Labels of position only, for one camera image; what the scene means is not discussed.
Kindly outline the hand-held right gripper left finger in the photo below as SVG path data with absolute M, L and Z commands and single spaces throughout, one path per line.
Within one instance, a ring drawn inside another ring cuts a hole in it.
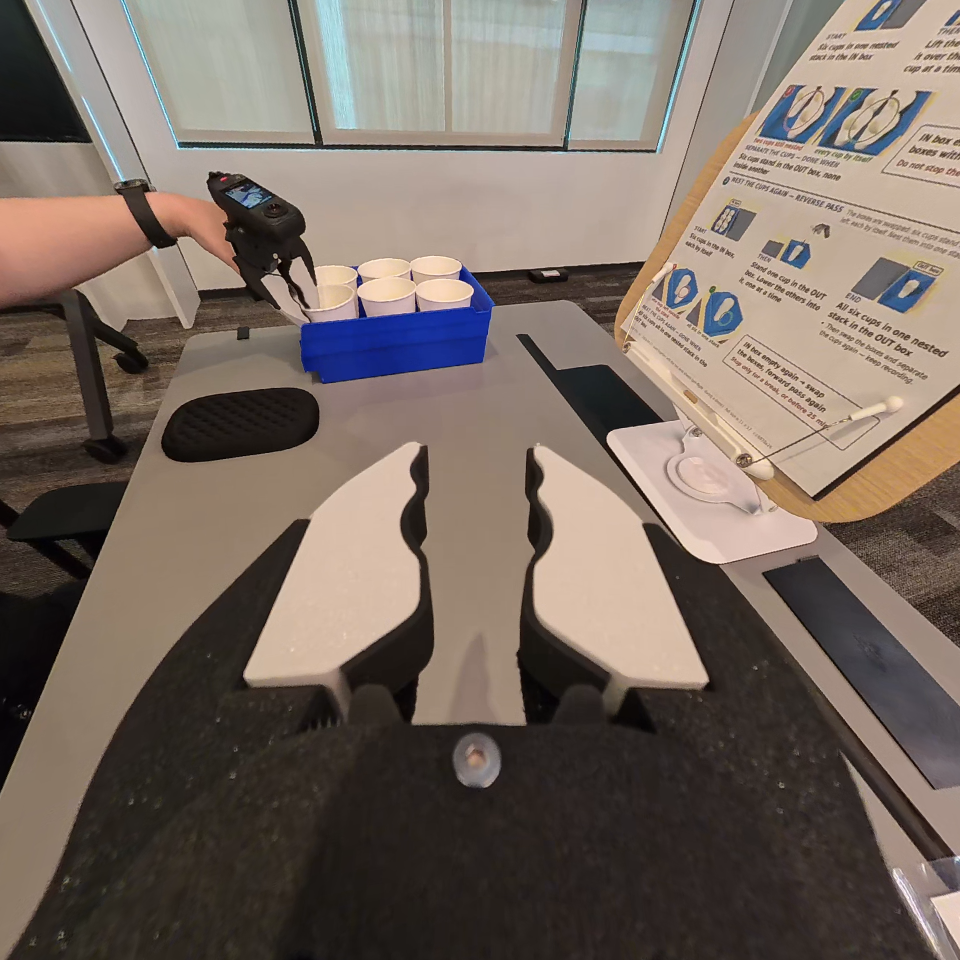
M 354 694 L 412 690 L 434 651 L 424 542 L 428 448 L 408 441 L 310 515 L 243 680 L 322 688 L 347 714 Z

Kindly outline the white clipboard stand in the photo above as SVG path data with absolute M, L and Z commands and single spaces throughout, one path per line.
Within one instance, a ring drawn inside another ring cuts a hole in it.
M 694 426 L 680 420 L 611 430 L 606 444 L 681 546 L 726 565 L 810 546 L 816 524 L 777 506 Z

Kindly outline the large window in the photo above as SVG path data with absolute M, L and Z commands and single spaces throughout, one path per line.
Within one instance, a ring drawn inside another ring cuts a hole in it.
M 692 1 L 127 1 L 179 146 L 655 152 Z

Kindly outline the black wristwatch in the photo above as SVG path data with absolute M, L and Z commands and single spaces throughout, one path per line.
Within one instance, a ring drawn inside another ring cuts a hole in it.
M 149 195 L 155 190 L 148 179 L 131 178 L 116 181 L 113 184 L 113 190 L 124 200 L 127 210 L 151 248 L 165 250 L 177 246 L 177 238 L 162 225 L 151 206 Z

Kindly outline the person's left hand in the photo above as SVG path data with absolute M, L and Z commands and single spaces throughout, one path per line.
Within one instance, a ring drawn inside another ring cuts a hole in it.
M 175 227 L 170 233 L 189 238 L 239 275 L 235 252 L 227 239 L 227 215 L 211 200 L 173 194 L 170 200 Z

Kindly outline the narrow blue plastic bin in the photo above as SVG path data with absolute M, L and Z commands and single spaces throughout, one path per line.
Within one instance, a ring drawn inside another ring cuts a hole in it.
M 335 383 L 481 363 L 494 302 L 466 268 L 462 273 L 475 290 L 466 308 L 306 323 L 299 331 L 303 369 Z

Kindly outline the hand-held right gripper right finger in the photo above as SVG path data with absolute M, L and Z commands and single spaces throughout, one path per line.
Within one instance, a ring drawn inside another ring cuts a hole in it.
M 702 691 L 710 677 L 641 517 L 547 446 L 527 450 L 519 666 L 555 702 L 593 690 L 606 716 L 633 690 Z

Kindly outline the laminated paper sheet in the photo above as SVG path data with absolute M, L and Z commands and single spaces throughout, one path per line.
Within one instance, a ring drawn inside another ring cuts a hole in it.
M 959 856 L 891 869 L 901 898 L 937 958 L 959 958 Z

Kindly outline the group of paper cups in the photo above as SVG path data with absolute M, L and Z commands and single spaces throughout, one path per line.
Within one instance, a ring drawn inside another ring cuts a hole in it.
M 323 265 L 314 269 L 317 286 L 348 284 L 356 288 L 359 317 L 386 317 L 470 307 L 474 286 L 461 261 L 425 255 L 407 261 L 379 258 L 359 267 Z

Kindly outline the white paper cup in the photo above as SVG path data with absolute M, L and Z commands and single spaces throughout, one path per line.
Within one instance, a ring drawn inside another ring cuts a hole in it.
M 354 320 L 359 317 L 356 288 L 349 284 L 320 284 L 308 294 L 303 314 L 310 323 Z

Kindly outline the wooden instruction clipboard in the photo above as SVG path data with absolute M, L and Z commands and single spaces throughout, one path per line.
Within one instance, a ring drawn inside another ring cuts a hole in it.
M 958 125 L 958 2 L 844 2 L 621 309 L 630 362 L 799 517 L 958 463 Z

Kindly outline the dark wall panel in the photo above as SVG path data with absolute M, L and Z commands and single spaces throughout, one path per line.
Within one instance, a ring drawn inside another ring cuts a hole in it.
M 23 1 L 1 3 L 1 140 L 91 141 Z

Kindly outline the person's left forearm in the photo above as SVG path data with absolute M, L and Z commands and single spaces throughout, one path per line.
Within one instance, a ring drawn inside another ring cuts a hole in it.
M 74 288 L 150 247 L 119 196 L 2 198 L 1 306 Z

